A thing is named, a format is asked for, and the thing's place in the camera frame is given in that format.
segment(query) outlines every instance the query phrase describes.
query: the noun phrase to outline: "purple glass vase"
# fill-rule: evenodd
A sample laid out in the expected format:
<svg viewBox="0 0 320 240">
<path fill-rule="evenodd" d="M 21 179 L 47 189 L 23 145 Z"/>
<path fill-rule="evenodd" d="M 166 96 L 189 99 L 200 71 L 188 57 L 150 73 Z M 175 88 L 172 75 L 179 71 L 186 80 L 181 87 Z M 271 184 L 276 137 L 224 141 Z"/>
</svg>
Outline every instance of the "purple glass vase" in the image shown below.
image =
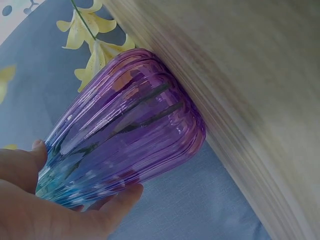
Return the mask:
<svg viewBox="0 0 320 240">
<path fill-rule="evenodd" d="M 37 196 L 74 207 L 116 194 L 190 159 L 205 124 L 165 65 L 119 54 L 75 99 L 45 141 Z"/>
</svg>

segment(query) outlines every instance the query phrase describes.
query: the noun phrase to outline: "blue fabric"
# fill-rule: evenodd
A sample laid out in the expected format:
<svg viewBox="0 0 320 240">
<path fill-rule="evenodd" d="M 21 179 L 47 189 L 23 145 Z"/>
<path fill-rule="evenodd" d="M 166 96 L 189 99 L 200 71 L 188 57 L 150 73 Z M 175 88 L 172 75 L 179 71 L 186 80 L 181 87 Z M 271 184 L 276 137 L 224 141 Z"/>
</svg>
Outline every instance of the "blue fabric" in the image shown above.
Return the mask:
<svg viewBox="0 0 320 240">
<path fill-rule="evenodd" d="M 110 18 L 105 11 L 100 14 Z M 0 68 L 17 64 L 0 104 L 0 146 L 30 149 L 77 96 L 81 82 L 74 69 L 86 66 L 90 52 L 86 44 L 62 49 L 68 33 L 60 32 L 56 21 L 71 17 L 69 1 L 46 1 L 0 46 Z M 122 44 L 124 33 L 117 28 L 99 38 Z M 141 201 L 110 240 L 270 239 L 207 143 L 192 160 L 144 186 Z"/>
</svg>

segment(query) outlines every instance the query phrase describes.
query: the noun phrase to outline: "yellow lily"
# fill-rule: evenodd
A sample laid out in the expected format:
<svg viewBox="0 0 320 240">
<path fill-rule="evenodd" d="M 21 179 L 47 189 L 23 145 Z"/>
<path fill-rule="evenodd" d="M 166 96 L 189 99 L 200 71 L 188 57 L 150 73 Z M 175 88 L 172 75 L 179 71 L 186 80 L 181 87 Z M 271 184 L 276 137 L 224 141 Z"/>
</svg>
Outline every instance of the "yellow lily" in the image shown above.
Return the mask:
<svg viewBox="0 0 320 240">
<path fill-rule="evenodd" d="M 82 18 L 94 36 L 96 36 L 98 33 L 108 33 L 117 26 L 117 22 L 115 20 L 106 20 L 98 17 L 94 13 L 101 9 L 101 7 L 101 0 L 94 0 L 93 5 L 90 8 L 77 7 Z M 63 47 L 65 49 L 78 49 L 81 47 L 84 41 L 88 43 L 92 38 L 86 25 L 76 10 L 73 10 L 71 22 L 59 20 L 56 22 L 56 25 L 62 32 L 66 32 L 70 29 L 66 46 Z"/>
<path fill-rule="evenodd" d="M 91 57 L 86 67 L 74 70 L 75 76 L 81 81 L 81 86 L 78 89 L 79 93 L 111 59 L 121 52 L 135 48 L 135 43 L 128 35 L 126 35 L 125 43 L 122 46 L 107 43 L 99 39 L 92 39 L 88 44 Z"/>
<path fill-rule="evenodd" d="M 18 149 L 18 146 L 16 144 L 9 144 L 7 146 L 4 146 L 3 148 L 4 149 L 15 150 L 15 149 Z"/>
<path fill-rule="evenodd" d="M 10 82 L 16 74 L 16 66 L 8 66 L 0 70 L 0 104 L 7 94 L 8 82 Z"/>
</svg>

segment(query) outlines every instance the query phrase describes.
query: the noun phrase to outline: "vase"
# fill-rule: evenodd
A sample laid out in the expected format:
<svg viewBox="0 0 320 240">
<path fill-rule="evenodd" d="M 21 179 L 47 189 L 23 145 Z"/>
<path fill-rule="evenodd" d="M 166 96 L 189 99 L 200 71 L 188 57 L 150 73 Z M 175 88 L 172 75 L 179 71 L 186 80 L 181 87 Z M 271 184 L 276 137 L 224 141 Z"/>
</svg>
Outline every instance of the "vase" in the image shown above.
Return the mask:
<svg viewBox="0 0 320 240">
<path fill-rule="evenodd" d="M 153 53 L 116 56 L 78 95 L 45 141 L 36 195 L 74 207 L 99 200 L 186 162 L 205 124 Z"/>
</svg>

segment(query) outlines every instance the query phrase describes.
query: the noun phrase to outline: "wood grain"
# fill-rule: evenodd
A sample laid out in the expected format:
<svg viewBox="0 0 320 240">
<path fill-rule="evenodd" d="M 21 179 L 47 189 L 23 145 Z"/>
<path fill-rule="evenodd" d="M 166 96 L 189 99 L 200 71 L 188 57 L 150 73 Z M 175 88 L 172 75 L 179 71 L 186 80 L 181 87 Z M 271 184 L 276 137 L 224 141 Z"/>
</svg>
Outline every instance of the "wood grain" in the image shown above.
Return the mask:
<svg viewBox="0 0 320 240">
<path fill-rule="evenodd" d="M 104 1 L 195 101 L 270 236 L 320 239 L 319 2 Z"/>
</svg>

